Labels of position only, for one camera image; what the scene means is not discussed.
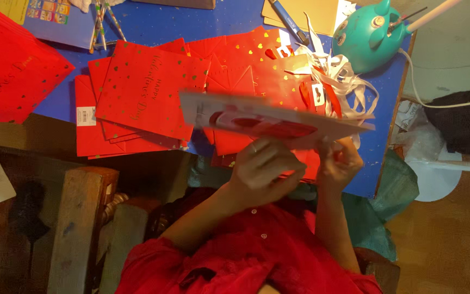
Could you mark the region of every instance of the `person's right hand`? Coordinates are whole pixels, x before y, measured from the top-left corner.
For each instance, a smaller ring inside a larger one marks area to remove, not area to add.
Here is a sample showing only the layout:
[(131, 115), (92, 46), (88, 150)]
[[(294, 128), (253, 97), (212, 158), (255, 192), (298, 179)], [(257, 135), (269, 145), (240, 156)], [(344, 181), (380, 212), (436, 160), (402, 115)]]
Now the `person's right hand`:
[[(224, 201), (236, 210), (278, 201), (293, 191), (304, 176), (306, 165), (280, 141), (260, 138), (237, 154), (230, 181), (219, 190)], [(293, 171), (285, 179), (277, 178), (286, 171)]]
[(340, 194), (364, 164), (351, 137), (336, 143), (342, 145), (341, 150), (335, 151), (328, 142), (317, 144), (320, 156), (317, 184), (326, 194)]

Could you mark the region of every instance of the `barcode sticker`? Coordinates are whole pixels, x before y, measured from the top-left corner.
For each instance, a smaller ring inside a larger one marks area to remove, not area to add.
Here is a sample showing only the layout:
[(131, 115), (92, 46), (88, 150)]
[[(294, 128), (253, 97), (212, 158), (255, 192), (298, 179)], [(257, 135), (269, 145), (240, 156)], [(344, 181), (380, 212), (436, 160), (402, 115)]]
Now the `barcode sticker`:
[(95, 120), (95, 106), (77, 107), (77, 126), (86, 127), (97, 125)]

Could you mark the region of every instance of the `white cable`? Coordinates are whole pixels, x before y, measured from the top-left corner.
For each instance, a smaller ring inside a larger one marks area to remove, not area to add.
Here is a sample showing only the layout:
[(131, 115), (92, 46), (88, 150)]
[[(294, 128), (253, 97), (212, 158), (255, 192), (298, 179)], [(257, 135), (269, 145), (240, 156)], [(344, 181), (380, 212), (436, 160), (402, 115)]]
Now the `white cable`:
[(411, 82), (413, 83), (413, 90), (415, 91), (416, 99), (418, 100), (418, 102), (420, 104), (424, 105), (425, 107), (429, 107), (429, 108), (452, 108), (452, 107), (460, 107), (460, 106), (470, 105), (470, 102), (469, 103), (454, 104), (454, 105), (444, 105), (444, 106), (434, 106), (434, 105), (427, 105), (427, 104), (423, 103), (422, 100), (420, 100), (420, 96), (418, 96), (418, 92), (416, 91), (415, 76), (414, 76), (414, 71), (415, 70), (413, 68), (413, 62), (411, 61), (411, 57), (409, 57), (409, 54), (407, 54), (407, 52), (405, 52), (402, 48), (400, 48), (398, 50), (398, 52), (402, 53), (407, 58), (407, 61), (409, 61), (409, 65), (411, 66)]

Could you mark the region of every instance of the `finger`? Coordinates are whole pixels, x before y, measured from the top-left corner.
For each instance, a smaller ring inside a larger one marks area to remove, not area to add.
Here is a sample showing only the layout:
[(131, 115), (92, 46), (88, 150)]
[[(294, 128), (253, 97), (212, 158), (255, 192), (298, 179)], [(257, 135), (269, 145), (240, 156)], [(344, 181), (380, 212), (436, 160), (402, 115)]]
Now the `finger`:
[(331, 153), (331, 144), (329, 142), (317, 141), (316, 147), (321, 161), (325, 160)]
[(248, 158), (255, 156), (258, 151), (262, 150), (271, 143), (271, 140), (266, 137), (259, 138), (252, 143), (248, 144), (242, 151), (237, 154), (237, 161), (245, 161)]
[(294, 156), (276, 157), (258, 170), (258, 178), (272, 181), (288, 170), (305, 170), (306, 168), (307, 165)]
[(280, 198), (286, 196), (291, 191), (295, 190), (302, 177), (304, 177), (304, 174), (305, 170), (297, 170), (284, 180), (273, 184), (270, 191), (270, 197), (274, 201), (277, 201)]
[(342, 145), (342, 153), (349, 163), (355, 163), (361, 159), (351, 137), (343, 137), (340, 140), (336, 140), (336, 142)]
[(295, 155), (281, 142), (272, 142), (253, 157), (248, 163), (253, 169), (264, 166), (274, 157), (294, 157)]

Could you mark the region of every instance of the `blue tabletop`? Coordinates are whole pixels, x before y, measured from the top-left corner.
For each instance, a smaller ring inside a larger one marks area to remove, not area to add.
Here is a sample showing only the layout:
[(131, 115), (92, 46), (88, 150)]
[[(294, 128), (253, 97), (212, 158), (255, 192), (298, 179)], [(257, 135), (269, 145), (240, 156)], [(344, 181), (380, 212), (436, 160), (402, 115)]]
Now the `blue tabletop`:
[[(186, 42), (215, 36), (232, 35), (248, 32), (263, 24), (261, 16), (263, 0), (217, 0), (214, 10), (164, 6), (126, 1), (113, 7), (114, 14), (121, 22), (126, 39), (130, 42), (155, 46), (183, 37)], [(118, 39), (113, 24), (105, 24), (107, 40)], [(266, 29), (276, 28), (264, 25)], [(331, 37), (319, 35), (324, 51), (329, 52)], [(410, 38), (402, 44), (404, 50), (409, 48)], [(71, 62), (76, 69), (36, 108), (36, 114), (75, 123), (75, 87), (74, 77), (89, 74), (87, 62), (107, 57), (113, 50), (97, 51), (89, 54), (88, 50), (77, 49), (61, 44), (52, 44)], [(380, 93), (378, 105), (374, 111), (376, 130), (360, 135), (362, 156), (365, 167), (346, 187), (345, 192), (362, 197), (373, 198), (384, 157), (388, 132), (391, 126), (393, 111), (403, 75), (405, 58), (397, 54), (389, 63), (374, 72), (362, 75), (375, 86)], [(366, 91), (366, 100), (370, 102), (374, 94)], [(352, 103), (354, 96), (349, 96)], [(189, 144), (189, 152), (212, 155), (213, 147), (207, 143), (200, 131), (194, 131)]]

